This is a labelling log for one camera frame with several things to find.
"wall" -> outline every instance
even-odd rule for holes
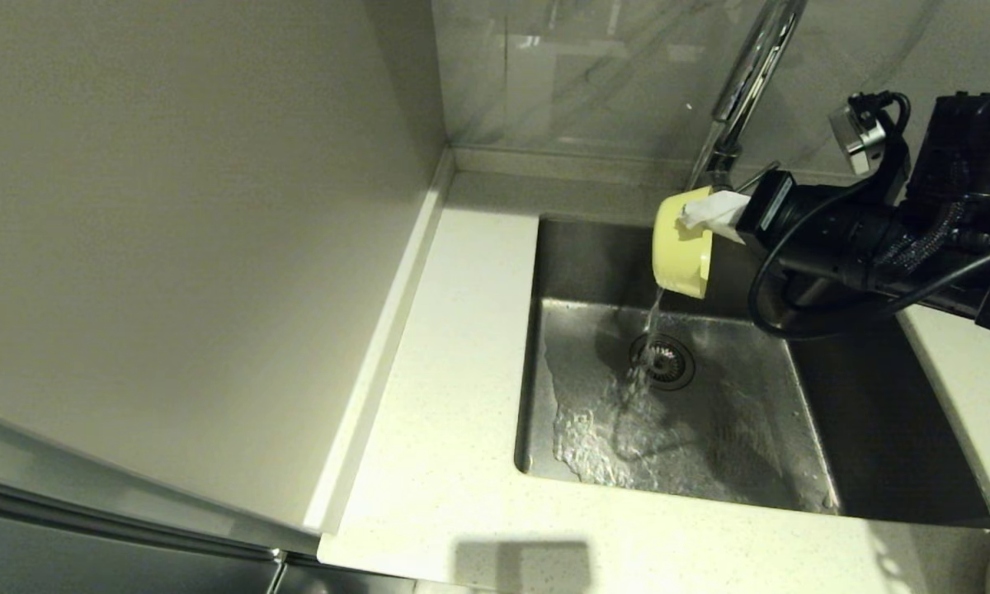
[[[691,162],[762,0],[434,0],[456,146]],[[990,0],[811,0],[742,139],[849,173],[827,113],[858,90],[913,99],[915,149],[934,98],[990,91]]]
[[[298,524],[439,158],[427,0],[0,2],[0,420]]]

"marble backsplash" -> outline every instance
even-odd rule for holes
[[[432,0],[450,141],[691,161],[762,0]],[[827,113],[854,91],[990,91],[990,0],[811,0],[743,165],[848,173]]]

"yellow container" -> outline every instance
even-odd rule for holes
[[[711,187],[670,196],[660,205],[653,226],[653,275],[666,290],[704,298],[711,268],[711,232],[702,226],[687,229],[679,214],[687,202],[710,195]]]

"faucet spout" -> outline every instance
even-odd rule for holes
[[[766,0],[744,41],[737,63],[711,110],[711,129],[686,189],[730,189],[729,173],[741,153],[740,138],[766,84],[788,48],[807,0]]]

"faucet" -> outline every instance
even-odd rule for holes
[[[763,4],[737,56],[737,63],[722,87],[722,94],[711,110],[713,123],[696,157],[686,189],[707,185],[713,186],[715,191],[733,189],[729,173],[741,154],[741,134],[774,75],[781,55],[788,48],[804,7],[807,7],[807,0],[766,0]],[[779,165],[771,163],[763,172]],[[758,180],[759,176],[755,176],[741,188]]]

